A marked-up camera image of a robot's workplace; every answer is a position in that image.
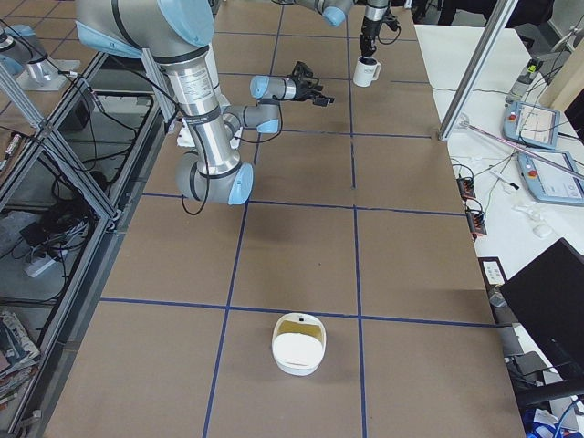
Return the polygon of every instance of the mug handle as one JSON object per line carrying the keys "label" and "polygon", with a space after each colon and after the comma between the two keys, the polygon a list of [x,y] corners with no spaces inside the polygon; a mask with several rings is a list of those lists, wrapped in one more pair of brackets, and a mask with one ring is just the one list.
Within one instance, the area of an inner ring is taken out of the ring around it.
{"label": "mug handle", "polygon": [[381,73],[381,62],[378,62],[375,66],[375,73],[373,73],[373,78],[371,80],[377,80]]}

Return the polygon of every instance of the white table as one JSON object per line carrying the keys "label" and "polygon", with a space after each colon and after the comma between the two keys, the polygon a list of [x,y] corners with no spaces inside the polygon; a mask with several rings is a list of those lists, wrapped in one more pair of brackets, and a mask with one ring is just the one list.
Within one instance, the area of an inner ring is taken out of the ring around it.
{"label": "white table", "polygon": [[[416,26],[428,77],[435,88],[434,101],[441,119],[454,91],[438,89],[458,87],[482,30],[476,27]],[[516,31],[505,29],[464,108],[464,113],[470,117],[472,124],[501,136],[505,94],[477,89],[509,91],[529,58]],[[544,87],[542,85],[534,90],[527,100],[535,101]],[[575,135],[569,123],[561,125],[559,131]],[[451,157],[468,165],[474,172],[480,172],[489,165],[500,162],[513,152],[504,144],[469,130],[456,130],[448,141],[448,149]],[[560,138],[558,149],[569,151],[574,159],[584,162],[584,146],[579,141]],[[501,172],[502,167],[498,166],[496,169]],[[584,167],[580,166],[579,170],[584,172]],[[515,191],[502,182],[496,185],[487,209],[487,236],[479,237],[474,245],[478,256],[498,256],[507,276],[511,277],[560,237],[565,237],[579,252],[584,253],[584,207],[535,203],[521,178],[516,159],[502,173],[521,189]],[[496,177],[490,172],[479,175],[475,180],[477,199],[484,207],[496,181]],[[544,238],[538,237],[533,232],[536,222],[526,213],[519,212],[517,207],[529,207],[534,214],[539,214],[551,227],[551,234]]]}

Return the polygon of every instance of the white mug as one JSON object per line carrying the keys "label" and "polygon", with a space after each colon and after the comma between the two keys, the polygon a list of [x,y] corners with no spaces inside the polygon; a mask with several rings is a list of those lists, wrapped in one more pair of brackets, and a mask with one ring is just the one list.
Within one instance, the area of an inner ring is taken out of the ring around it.
{"label": "white mug", "polygon": [[368,87],[373,80],[377,80],[381,72],[381,63],[374,57],[360,57],[357,60],[353,83],[359,87]]}

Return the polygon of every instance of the plastic bottle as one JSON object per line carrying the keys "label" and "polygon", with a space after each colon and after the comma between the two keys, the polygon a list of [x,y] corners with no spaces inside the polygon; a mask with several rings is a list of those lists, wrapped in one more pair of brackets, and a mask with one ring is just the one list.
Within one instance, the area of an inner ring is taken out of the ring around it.
{"label": "plastic bottle", "polygon": [[535,79],[536,74],[538,73],[539,69],[541,68],[543,61],[535,58],[529,59],[527,65],[523,68],[523,71],[513,84],[513,87],[507,94],[505,98],[505,102],[513,103],[516,100],[521,100],[526,92],[529,85]]}

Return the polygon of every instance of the computer monitor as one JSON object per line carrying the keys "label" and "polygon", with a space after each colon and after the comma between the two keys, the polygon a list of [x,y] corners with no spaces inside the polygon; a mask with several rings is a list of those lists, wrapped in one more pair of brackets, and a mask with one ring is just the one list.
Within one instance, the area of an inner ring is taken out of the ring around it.
{"label": "computer monitor", "polygon": [[523,401],[584,393],[584,256],[559,239],[502,285],[501,293],[565,380],[555,389],[531,390]]}

